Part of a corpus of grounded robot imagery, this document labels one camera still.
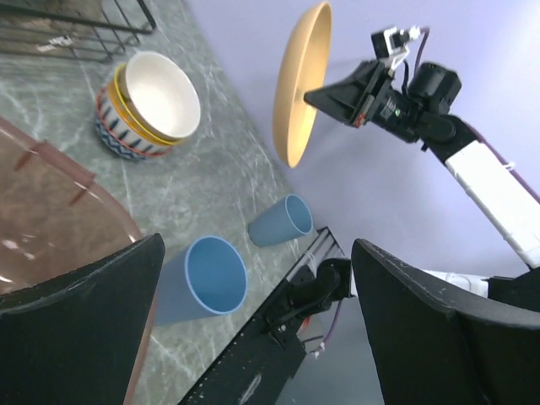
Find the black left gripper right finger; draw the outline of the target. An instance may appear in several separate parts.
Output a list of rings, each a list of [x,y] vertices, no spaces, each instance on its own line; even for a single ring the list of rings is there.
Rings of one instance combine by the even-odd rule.
[[[538,270],[481,296],[367,240],[351,259],[385,403],[538,403]]]

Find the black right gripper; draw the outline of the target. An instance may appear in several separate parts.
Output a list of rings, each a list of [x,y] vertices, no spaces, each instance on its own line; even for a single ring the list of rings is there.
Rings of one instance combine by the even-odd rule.
[[[414,131],[419,107],[392,80],[383,62],[363,61],[345,79],[306,92],[304,101],[345,125],[372,122],[386,131]]]

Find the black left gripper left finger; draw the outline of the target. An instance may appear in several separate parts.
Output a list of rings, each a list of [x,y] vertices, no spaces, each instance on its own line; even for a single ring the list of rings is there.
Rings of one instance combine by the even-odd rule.
[[[122,404],[165,256],[159,234],[1,298],[3,404]]]

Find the tan bottom plate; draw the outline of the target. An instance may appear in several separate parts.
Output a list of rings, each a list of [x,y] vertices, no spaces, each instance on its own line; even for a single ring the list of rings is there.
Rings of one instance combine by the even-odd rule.
[[[331,36],[331,4],[320,2],[299,18],[283,54],[273,103],[273,145],[290,168],[302,159],[316,120],[317,109],[304,96],[324,84]]]

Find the plain white ceramic bowl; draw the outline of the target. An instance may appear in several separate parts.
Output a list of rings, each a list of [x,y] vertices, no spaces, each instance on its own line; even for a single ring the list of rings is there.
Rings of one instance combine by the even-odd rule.
[[[119,86],[134,116],[171,142],[189,138],[201,120],[201,104],[192,81],[168,57],[140,51],[129,59]]]

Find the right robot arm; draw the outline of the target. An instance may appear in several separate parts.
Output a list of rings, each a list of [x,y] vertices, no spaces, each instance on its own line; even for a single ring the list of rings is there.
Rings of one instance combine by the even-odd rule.
[[[359,128],[377,125],[404,143],[421,142],[532,271],[539,269],[539,196],[478,133],[450,113],[462,83],[456,72],[424,62],[410,84],[392,87],[382,62],[362,62],[345,79],[309,90],[305,102]]]

